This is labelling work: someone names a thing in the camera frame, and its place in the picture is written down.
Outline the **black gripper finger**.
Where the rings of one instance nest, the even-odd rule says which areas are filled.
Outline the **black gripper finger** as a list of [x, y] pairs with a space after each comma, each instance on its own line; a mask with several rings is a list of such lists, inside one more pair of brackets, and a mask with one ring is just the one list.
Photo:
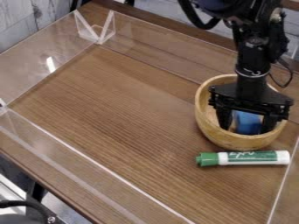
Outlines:
[[233, 110], [230, 108], [218, 108], [217, 115], [219, 119], [219, 126], [229, 130], [233, 123]]
[[266, 115], [265, 116], [265, 119], [262, 122], [262, 129], [261, 129], [262, 134], [267, 133], [269, 131], [272, 131], [276, 128], [277, 121], [278, 121], [277, 115]]

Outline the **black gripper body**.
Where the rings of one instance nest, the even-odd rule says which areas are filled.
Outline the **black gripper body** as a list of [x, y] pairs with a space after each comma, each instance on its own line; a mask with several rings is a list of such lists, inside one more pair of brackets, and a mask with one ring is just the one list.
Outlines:
[[241, 110], [262, 116], [277, 115], [288, 120], [294, 99], [278, 93], [267, 84], [269, 72], [237, 69], [237, 80], [230, 84], [211, 85], [210, 105]]

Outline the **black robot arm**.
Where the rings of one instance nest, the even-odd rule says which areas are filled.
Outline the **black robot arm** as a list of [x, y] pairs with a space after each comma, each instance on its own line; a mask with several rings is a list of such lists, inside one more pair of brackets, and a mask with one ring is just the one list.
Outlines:
[[267, 84], [274, 63], [284, 63], [289, 38], [285, 33], [282, 0], [198, 0], [202, 10], [231, 22], [238, 47], [237, 81], [210, 86], [210, 105], [217, 109], [219, 126], [226, 130], [233, 112], [263, 116], [261, 131], [273, 131], [289, 118], [294, 100]]

